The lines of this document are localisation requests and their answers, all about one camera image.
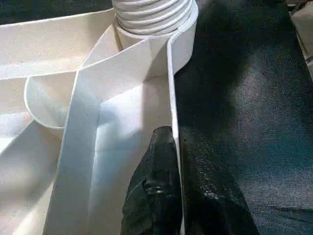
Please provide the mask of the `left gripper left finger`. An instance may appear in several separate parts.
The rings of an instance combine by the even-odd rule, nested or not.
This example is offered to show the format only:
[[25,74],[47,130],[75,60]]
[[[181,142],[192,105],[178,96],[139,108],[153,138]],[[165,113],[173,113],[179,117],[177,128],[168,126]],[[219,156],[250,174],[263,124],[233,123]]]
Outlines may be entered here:
[[122,235],[178,235],[182,200],[176,145],[170,126],[155,129],[128,186]]

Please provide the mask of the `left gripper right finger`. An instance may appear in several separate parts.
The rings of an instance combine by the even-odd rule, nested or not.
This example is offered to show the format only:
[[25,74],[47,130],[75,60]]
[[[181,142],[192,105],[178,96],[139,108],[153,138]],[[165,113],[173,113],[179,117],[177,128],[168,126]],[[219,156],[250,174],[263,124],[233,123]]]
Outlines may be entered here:
[[208,137],[180,128],[184,225],[187,235],[257,235],[246,200]]

